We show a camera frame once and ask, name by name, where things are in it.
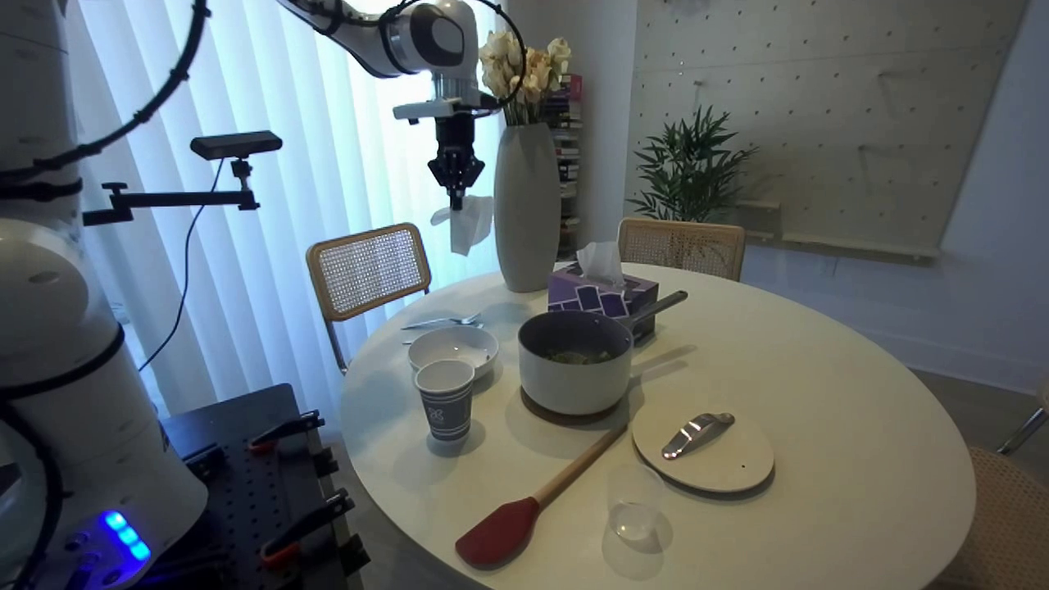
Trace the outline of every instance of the green plant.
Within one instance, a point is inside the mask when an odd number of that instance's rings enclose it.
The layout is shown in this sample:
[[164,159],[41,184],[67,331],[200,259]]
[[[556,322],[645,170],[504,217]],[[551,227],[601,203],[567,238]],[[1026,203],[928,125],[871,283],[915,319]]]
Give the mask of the green plant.
[[690,123],[673,123],[637,152],[645,191],[631,199],[654,219],[707,219],[736,193],[748,152],[732,152],[727,116],[693,110]]

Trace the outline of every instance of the blue light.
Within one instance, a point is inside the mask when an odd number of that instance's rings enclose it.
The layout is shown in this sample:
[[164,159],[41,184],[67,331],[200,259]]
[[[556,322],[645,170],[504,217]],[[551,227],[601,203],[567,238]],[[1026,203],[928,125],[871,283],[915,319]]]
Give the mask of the blue light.
[[131,558],[134,562],[146,562],[152,558],[152,547],[145,547],[145,540],[131,545]]
[[110,533],[129,527],[129,520],[124,520],[121,513],[105,513],[105,525],[109,525]]
[[145,564],[155,558],[155,551],[136,538],[136,533],[131,527],[131,520],[121,513],[105,513],[100,514],[105,527],[114,535],[114,540],[124,545],[124,551]]
[[117,533],[117,538],[124,547],[142,545],[134,527]]

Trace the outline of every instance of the wooden chair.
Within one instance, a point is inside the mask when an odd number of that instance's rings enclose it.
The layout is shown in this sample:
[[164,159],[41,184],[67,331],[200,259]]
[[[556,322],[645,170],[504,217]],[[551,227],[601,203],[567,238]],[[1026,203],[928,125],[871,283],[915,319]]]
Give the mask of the wooden chair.
[[685,223],[625,217],[618,227],[618,259],[693,268],[742,279],[748,234],[735,223]]
[[1041,431],[1041,423],[1049,420],[1049,383],[1041,383],[1040,389],[1040,404],[1026,420],[1022,428],[1004,443],[1004,455],[1011,455],[1019,445],[1030,443],[1030,435],[1034,435]]
[[969,445],[977,472],[973,527],[932,590],[1049,586],[1049,489],[1017,460]]
[[429,292],[432,283],[422,238],[414,223],[313,244],[303,253],[303,267],[337,366],[343,366],[343,353],[335,322],[356,319],[414,292]]

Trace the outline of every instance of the spatula handle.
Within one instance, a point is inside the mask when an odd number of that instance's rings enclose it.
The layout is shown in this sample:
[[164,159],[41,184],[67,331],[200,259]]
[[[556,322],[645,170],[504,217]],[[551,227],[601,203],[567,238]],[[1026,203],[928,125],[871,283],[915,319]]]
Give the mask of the spatula handle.
[[567,463],[542,492],[534,492],[531,498],[543,510],[551,505],[570,482],[577,482],[580,472],[587,472],[589,463],[595,463],[624,432],[625,428],[616,428],[609,432],[603,432],[601,441],[592,441],[592,445],[577,455],[572,463]]

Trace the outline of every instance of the camera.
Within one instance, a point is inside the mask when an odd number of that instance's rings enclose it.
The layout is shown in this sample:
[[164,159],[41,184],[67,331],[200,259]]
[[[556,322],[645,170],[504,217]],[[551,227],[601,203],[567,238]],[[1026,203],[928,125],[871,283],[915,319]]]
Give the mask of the camera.
[[202,135],[190,140],[190,152],[202,161],[221,159],[248,159],[263,152],[279,152],[285,140],[271,130],[247,130],[247,135]]

